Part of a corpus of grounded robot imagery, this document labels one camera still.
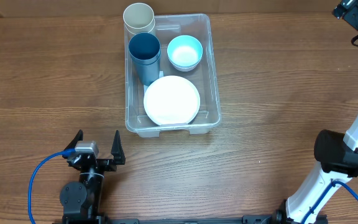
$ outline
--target blue cup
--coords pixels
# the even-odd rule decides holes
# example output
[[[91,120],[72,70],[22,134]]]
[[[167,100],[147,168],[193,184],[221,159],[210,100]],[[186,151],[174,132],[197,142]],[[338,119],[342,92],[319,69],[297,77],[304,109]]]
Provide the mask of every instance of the blue cup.
[[[128,48],[140,82],[151,85],[160,75],[160,41],[153,34],[142,32],[133,36]]]

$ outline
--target white cup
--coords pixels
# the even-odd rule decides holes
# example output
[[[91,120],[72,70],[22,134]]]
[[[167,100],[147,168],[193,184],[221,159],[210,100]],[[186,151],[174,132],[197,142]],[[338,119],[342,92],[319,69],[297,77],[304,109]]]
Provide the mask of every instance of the white cup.
[[[155,19],[153,9],[144,3],[134,3],[128,6],[123,14],[126,29],[130,34],[148,32],[155,34]]]

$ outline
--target wooden tabletop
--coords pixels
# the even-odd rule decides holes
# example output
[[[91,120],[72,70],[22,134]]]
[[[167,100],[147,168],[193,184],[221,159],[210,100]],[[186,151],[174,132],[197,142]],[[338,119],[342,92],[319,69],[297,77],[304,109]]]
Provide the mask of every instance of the wooden tabletop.
[[[100,157],[120,130],[127,164],[106,174],[101,202],[111,218],[269,214],[294,194],[319,131],[345,132],[358,114],[357,32],[328,13],[209,16],[223,121],[153,139],[124,124],[121,17],[0,19],[0,223],[29,223],[31,173],[79,129]],[[62,158],[40,169],[37,223],[61,219],[60,189],[78,174]],[[349,185],[358,193],[358,177]],[[358,223],[344,189],[322,213]]]

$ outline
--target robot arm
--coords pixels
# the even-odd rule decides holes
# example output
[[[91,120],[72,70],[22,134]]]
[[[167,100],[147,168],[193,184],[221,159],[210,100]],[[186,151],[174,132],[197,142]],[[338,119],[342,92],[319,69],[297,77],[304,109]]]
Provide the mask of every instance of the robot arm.
[[[286,202],[287,218],[301,223],[306,213],[316,203],[325,188],[334,180],[348,182],[358,176],[358,116],[346,134],[324,130],[314,145],[317,160],[313,170],[301,187]],[[319,206],[306,219],[314,223],[317,214],[340,188],[336,186],[325,196]]]

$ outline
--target wire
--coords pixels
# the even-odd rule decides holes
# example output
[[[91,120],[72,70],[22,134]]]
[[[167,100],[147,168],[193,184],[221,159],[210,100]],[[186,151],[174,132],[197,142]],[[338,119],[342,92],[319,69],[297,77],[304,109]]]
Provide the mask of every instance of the wire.
[[[27,194],[27,211],[29,213],[29,218],[31,221],[31,224],[35,224],[35,220],[32,217],[32,212],[31,212],[31,191],[32,191],[32,183],[34,182],[34,178],[35,175],[37,174],[38,170],[42,167],[42,165],[44,165],[48,160],[50,160],[51,158],[57,157],[57,156],[69,156],[71,153],[75,152],[74,149],[67,149],[64,150],[62,152],[56,152],[48,157],[46,157],[34,170],[34,172],[31,175],[30,178],[30,183],[29,183],[29,192]]]
[[[321,196],[317,199],[316,203],[309,209],[308,213],[303,217],[301,224],[305,224],[308,217],[314,213],[314,210],[317,208],[317,206],[321,203],[321,201],[324,199],[324,197],[328,194],[329,190],[331,190],[332,187],[335,187],[336,184],[339,184],[343,186],[350,194],[353,195],[353,197],[358,201],[358,195],[344,182],[341,181],[332,181],[330,185],[326,187],[324,192],[321,194]]]

